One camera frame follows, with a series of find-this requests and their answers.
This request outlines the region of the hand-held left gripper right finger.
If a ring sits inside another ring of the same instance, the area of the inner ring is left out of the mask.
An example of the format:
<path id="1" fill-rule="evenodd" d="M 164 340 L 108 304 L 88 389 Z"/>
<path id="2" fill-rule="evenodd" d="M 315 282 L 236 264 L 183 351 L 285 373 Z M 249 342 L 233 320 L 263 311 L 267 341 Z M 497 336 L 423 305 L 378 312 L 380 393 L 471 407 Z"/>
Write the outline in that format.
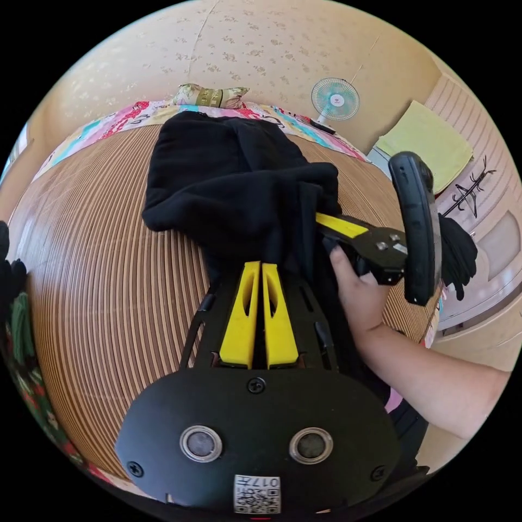
<path id="1" fill-rule="evenodd" d="M 294 365 L 299 353 L 277 265 L 262 264 L 262 285 L 268 368 Z"/>

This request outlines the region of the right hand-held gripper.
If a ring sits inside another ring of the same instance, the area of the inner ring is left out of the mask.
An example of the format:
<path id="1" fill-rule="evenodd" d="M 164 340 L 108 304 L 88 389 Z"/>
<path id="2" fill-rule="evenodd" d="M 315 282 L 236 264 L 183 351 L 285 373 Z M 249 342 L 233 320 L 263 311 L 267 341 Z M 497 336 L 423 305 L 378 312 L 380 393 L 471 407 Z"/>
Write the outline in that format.
<path id="1" fill-rule="evenodd" d="M 404 277 L 407 249 L 384 238 L 389 229 L 368 229 L 323 213 L 316 213 L 315 220 L 322 236 L 341 247 L 357 276 L 371 273 L 379 285 L 397 285 Z"/>

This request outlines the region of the person's right hand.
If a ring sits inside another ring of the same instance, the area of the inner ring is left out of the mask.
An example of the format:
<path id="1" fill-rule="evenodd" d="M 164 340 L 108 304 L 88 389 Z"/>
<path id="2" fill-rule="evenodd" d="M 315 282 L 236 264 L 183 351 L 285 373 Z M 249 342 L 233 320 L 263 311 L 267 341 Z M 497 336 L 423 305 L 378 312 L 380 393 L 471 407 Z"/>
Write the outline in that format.
<path id="1" fill-rule="evenodd" d="M 378 285 L 367 273 L 357 276 L 340 246 L 330 252 L 330 262 L 338 286 L 338 296 L 356 344 L 383 325 L 383 311 L 388 288 Z"/>

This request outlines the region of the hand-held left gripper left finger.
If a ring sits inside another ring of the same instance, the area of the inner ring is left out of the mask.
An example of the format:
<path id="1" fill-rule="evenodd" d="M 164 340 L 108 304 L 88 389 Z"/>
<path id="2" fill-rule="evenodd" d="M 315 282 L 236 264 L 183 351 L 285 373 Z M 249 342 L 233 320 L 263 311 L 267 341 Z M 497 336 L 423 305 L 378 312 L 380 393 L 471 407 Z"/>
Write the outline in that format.
<path id="1" fill-rule="evenodd" d="M 247 262 L 240 275 L 219 356 L 223 364 L 251 369 L 256 338 L 261 263 Z"/>

